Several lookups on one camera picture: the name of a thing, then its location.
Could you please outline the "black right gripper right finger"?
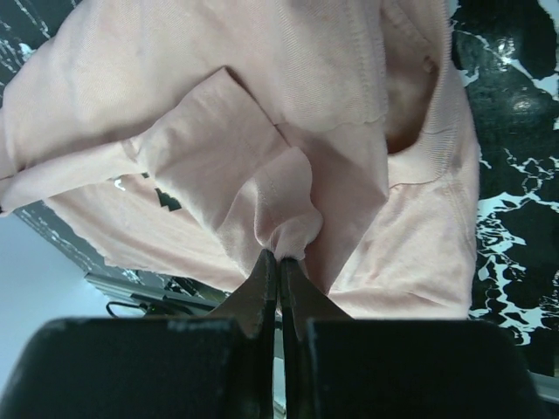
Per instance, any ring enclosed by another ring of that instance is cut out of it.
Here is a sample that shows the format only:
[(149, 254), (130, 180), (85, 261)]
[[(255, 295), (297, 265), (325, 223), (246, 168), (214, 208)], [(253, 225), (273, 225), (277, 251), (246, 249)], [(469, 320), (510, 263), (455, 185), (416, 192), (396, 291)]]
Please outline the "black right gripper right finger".
[(474, 320), (357, 320), (279, 264), (290, 418), (545, 418), (525, 363)]

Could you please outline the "pink printed t-shirt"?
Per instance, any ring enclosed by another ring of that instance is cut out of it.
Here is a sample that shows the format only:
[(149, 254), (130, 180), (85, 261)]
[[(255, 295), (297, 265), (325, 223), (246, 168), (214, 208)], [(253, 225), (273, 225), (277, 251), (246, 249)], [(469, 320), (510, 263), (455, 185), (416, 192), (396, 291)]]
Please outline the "pink printed t-shirt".
[(356, 318), (463, 319), (479, 154), (444, 1), (85, 1), (6, 86), (1, 211), (239, 288), (294, 258)]

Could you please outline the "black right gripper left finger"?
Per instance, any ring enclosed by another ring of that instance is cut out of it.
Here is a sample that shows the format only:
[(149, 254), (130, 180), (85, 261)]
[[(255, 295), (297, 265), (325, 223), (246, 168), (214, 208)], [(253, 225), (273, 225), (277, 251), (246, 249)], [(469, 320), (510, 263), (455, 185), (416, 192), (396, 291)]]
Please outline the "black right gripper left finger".
[(4, 418), (270, 418), (277, 264), (198, 318), (66, 318), (27, 343)]

